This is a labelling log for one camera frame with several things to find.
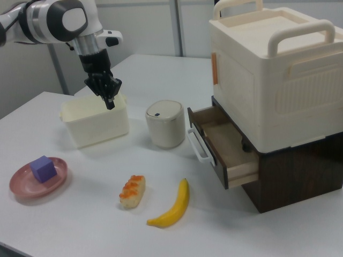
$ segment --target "white cylindrical container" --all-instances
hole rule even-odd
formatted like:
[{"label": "white cylindrical container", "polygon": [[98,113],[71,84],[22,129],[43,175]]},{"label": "white cylindrical container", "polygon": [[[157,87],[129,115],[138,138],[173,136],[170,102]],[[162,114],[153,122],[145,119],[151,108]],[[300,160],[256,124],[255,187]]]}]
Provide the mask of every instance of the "white cylindrical container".
[{"label": "white cylindrical container", "polygon": [[182,104],[162,100],[150,106],[145,114],[152,142],[161,148],[178,146],[185,137]]}]

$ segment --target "pink plate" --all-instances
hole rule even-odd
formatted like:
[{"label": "pink plate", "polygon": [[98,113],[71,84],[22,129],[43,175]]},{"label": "pink plate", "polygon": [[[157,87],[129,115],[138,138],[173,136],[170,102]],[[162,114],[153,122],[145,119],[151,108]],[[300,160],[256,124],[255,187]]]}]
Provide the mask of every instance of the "pink plate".
[{"label": "pink plate", "polygon": [[29,163],[21,167],[11,178],[10,189],[16,196],[34,198],[46,195],[58,188],[66,179],[68,166],[60,158],[49,157],[54,163],[57,175],[40,183],[32,173]]}]

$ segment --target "gray wall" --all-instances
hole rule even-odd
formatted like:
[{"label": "gray wall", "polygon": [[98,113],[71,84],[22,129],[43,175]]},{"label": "gray wall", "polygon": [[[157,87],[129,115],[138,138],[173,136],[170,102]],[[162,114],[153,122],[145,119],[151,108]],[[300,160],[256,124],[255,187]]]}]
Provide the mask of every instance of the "gray wall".
[{"label": "gray wall", "polygon": [[[0,13],[17,1],[0,1]],[[214,0],[96,0],[96,3],[103,27],[121,31],[124,37],[121,46],[109,50],[113,66],[132,54],[210,57],[208,20],[212,18]],[[343,27],[343,0],[265,0],[264,3],[266,8],[285,6]],[[253,4],[246,4],[228,13],[252,9]],[[56,53],[54,62],[47,46],[8,44],[0,48],[0,118],[42,91],[62,93],[59,82],[70,94],[85,86],[87,74],[78,56],[64,44],[50,49]]]},{"label": "gray wall", "polygon": [[[212,19],[213,1],[211,0],[179,0],[182,21],[182,46],[186,57],[209,58],[211,52],[210,31],[208,20]],[[332,21],[337,27],[343,28],[343,0],[265,0],[265,8],[288,7],[317,19]],[[225,14],[235,15],[252,11],[254,4],[244,4],[224,10]]]},{"label": "gray wall", "polygon": [[[1,1],[0,13],[11,2]],[[47,46],[15,43],[0,48],[0,118],[43,91],[62,93]]]}]

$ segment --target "brown wooden cabinet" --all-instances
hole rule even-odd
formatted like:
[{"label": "brown wooden cabinet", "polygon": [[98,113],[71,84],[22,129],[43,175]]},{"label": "brown wooden cabinet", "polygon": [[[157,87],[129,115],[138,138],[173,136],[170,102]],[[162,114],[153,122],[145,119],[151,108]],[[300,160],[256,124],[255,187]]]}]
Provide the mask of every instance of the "brown wooden cabinet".
[{"label": "brown wooden cabinet", "polygon": [[225,189],[242,185],[260,213],[342,188],[343,132],[264,154],[213,97],[212,105],[188,108],[190,124],[209,148]]}]

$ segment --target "table surface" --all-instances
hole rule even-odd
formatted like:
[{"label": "table surface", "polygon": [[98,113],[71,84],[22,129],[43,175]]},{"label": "table surface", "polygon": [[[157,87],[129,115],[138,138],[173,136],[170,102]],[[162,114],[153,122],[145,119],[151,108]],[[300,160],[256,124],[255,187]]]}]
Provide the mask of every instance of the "table surface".
[{"label": "table surface", "polygon": [[[259,214],[241,187],[224,190],[187,139],[171,150],[151,143],[144,114],[154,102],[211,105],[209,59],[133,55],[113,72],[128,98],[123,137],[75,149],[58,117],[74,96],[42,93],[0,120],[1,245],[34,257],[342,255],[342,190]],[[12,175],[42,155],[67,162],[66,182],[43,198],[16,198]],[[118,195],[133,174],[144,175],[147,188],[137,208],[124,210]],[[182,219],[147,226],[173,205],[182,178],[191,194]]]}]

